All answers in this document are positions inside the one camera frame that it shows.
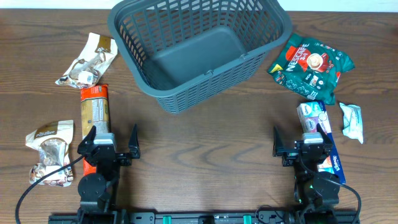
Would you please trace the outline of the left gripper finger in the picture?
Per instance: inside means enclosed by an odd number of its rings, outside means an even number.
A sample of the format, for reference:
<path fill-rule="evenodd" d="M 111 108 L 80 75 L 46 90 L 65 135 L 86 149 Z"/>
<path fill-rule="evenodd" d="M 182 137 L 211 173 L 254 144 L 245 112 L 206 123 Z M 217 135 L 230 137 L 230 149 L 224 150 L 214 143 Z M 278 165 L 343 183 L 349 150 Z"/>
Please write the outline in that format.
<path fill-rule="evenodd" d="M 83 138 L 81 145 L 89 146 L 89 145 L 93 144 L 95 136 L 96 136 L 96 126 L 92 126 L 89 133 Z"/>
<path fill-rule="evenodd" d="M 132 159 L 139 159 L 141 156 L 139 141 L 137 137 L 137 124 L 133 126 L 131 137 L 128 142 L 129 153 Z"/>

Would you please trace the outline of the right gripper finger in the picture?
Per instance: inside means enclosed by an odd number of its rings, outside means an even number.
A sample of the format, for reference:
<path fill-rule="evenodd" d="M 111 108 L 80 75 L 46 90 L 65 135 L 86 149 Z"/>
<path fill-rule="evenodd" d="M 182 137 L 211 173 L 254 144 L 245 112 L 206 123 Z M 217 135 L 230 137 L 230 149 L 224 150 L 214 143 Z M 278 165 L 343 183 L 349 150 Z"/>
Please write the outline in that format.
<path fill-rule="evenodd" d="M 272 155 L 274 157 L 278 157 L 283 155 L 284 153 L 284 145 L 282 142 L 282 139 L 280 138 L 278 129 L 276 126 L 274 126 L 273 128 L 273 132 L 274 132 L 274 145 L 273 145 L 273 151 L 272 151 Z"/>
<path fill-rule="evenodd" d="M 332 140 L 328 137 L 326 132 L 324 132 L 320 124 L 317 124 L 317 132 L 321 134 L 324 145 L 333 146 Z"/>

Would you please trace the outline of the small white tissue packet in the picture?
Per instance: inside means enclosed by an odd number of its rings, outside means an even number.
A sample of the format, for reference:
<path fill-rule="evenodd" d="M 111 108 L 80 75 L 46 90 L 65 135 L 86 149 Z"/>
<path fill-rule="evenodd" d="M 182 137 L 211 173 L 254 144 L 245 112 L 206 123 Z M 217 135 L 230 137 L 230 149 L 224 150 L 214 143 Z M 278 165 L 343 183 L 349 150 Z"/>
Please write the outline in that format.
<path fill-rule="evenodd" d="M 361 144 L 363 139 L 363 120 L 361 108 L 357 105 L 346 105 L 340 102 L 343 112 L 343 134 L 350 139 L 357 139 Z"/>

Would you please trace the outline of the Kleenex tissue multipack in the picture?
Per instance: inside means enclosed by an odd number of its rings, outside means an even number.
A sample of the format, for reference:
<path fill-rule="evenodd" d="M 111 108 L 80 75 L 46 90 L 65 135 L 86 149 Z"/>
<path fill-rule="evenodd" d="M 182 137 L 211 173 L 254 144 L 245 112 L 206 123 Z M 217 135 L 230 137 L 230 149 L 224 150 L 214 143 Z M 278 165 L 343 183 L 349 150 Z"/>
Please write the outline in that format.
<path fill-rule="evenodd" d="M 326 133 L 329 139 L 332 141 L 333 146 L 330 155 L 325 159 L 324 162 L 319 164 L 318 170 L 330 172 L 338 176 L 340 183 L 345 184 L 346 178 L 341 165 L 340 157 L 335 146 L 335 142 L 332 136 L 331 126 L 329 117 L 325 108 L 325 104 L 322 101 L 309 101 L 301 103 L 297 107 L 297 113 L 305 133 L 314 133 L 317 131 L 317 125 L 319 124 L 322 130 Z"/>

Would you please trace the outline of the orange spaghetti packet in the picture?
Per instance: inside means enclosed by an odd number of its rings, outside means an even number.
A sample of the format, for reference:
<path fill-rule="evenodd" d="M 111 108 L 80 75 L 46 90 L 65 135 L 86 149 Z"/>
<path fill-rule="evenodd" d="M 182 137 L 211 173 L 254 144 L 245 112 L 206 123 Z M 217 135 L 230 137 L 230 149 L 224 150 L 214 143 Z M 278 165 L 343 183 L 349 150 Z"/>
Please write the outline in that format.
<path fill-rule="evenodd" d="M 96 126 L 97 133 L 108 133 L 109 103 L 108 85 L 96 85 L 80 90 L 82 138 Z"/>

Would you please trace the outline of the green Nescafe coffee bag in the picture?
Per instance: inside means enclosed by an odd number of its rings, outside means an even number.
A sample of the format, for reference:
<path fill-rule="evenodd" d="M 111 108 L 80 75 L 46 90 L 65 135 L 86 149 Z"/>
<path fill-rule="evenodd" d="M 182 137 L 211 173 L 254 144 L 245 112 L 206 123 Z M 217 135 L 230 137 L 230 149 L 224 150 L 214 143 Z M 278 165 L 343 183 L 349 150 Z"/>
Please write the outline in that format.
<path fill-rule="evenodd" d="M 340 76 L 354 68 L 354 62 L 343 51 L 293 34 L 267 72 L 277 84 L 308 100 L 334 105 L 334 89 Z"/>

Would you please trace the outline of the grey plastic basket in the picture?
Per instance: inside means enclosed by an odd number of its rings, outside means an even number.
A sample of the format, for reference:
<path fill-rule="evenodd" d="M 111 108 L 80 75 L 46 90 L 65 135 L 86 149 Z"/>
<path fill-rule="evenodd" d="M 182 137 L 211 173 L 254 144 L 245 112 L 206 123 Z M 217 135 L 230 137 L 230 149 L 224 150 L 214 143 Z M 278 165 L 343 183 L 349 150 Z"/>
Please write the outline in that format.
<path fill-rule="evenodd" d="M 292 21 L 276 0 L 132 0 L 108 28 L 136 85 L 178 114 L 251 78 Z"/>

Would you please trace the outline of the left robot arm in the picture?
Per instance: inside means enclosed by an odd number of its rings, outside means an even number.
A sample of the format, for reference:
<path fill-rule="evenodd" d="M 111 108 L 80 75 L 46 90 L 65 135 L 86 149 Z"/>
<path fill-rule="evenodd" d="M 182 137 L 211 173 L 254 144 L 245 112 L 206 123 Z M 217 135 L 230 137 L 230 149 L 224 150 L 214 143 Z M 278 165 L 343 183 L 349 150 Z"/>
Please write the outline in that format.
<path fill-rule="evenodd" d="M 78 223 L 129 223 L 125 209 L 116 208 L 120 168 L 131 166 L 133 159 L 141 156 L 134 125 L 128 142 L 128 152 L 116 152 L 113 133 L 97 133 L 96 126 L 90 129 L 78 145 L 78 153 L 96 172 L 85 175 L 78 184 L 81 197 Z"/>

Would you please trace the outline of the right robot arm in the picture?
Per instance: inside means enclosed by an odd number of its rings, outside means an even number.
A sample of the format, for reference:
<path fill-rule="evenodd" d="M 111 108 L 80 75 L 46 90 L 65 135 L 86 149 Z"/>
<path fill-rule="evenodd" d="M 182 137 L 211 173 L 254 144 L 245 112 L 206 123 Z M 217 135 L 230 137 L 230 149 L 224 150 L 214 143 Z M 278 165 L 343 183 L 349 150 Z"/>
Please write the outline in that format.
<path fill-rule="evenodd" d="M 333 143 L 318 124 L 314 133 L 305 133 L 295 147 L 286 148 L 274 128 L 272 155 L 282 158 L 284 167 L 293 167 L 294 199 L 299 207 L 284 213 L 284 223 L 337 223 L 333 206 L 339 202 L 340 179 L 330 172 L 320 172 L 318 165 L 330 155 Z"/>

